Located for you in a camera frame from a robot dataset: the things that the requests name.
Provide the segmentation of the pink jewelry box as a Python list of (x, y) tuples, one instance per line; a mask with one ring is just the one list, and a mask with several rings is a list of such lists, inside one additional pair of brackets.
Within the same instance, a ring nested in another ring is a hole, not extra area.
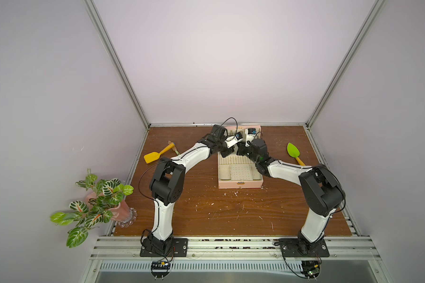
[[(229, 134), (236, 133), (235, 126), (225, 127)], [(243, 134), (247, 128), (257, 128), (258, 135), (261, 136), (261, 125), (241, 125), (238, 131)], [(234, 152), (222, 158), (218, 153), (218, 188), (219, 189), (252, 189), (263, 185), (263, 175), (256, 169), (255, 163), (245, 156), (237, 156), (237, 145)]]

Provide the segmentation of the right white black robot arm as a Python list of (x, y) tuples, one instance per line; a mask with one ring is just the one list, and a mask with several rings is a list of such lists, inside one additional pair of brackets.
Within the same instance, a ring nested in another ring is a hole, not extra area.
[(346, 194), (336, 176), (325, 166), (301, 166), (283, 162), (269, 155), (263, 139), (240, 142), (237, 154), (249, 158), (263, 176), (282, 179), (301, 187), (309, 211), (298, 233), (298, 247), (303, 254), (319, 245), (333, 214), (346, 204)]

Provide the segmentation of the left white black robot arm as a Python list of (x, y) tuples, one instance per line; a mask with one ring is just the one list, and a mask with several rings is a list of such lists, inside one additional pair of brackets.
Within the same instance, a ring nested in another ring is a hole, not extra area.
[(142, 241), (147, 251), (167, 255), (172, 249), (174, 205), (183, 192), (186, 173), (215, 153), (228, 156), (241, 140), (241, 134), (230, 134), (225, 127), (214, 125), (211, 132), (193, 147), (174, 158), (162, 158), (157, 163), (149, 184), (155, 204), (153, 227)]

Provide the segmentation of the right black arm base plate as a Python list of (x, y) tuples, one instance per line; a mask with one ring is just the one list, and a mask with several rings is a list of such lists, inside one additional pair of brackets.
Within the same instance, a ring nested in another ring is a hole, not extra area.
[(330, 257), (324, 238), (312, 243), (303, 239), (282, 238), (278, 243), (285, 258)]

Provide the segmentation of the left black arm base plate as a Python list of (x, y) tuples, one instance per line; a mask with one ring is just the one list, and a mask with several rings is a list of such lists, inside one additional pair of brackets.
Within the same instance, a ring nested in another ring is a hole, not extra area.
[(140, 257), (186, 257), (188, 251), (187, 238), (168, 238), (160, 241), (157, 238), (144, 239)]

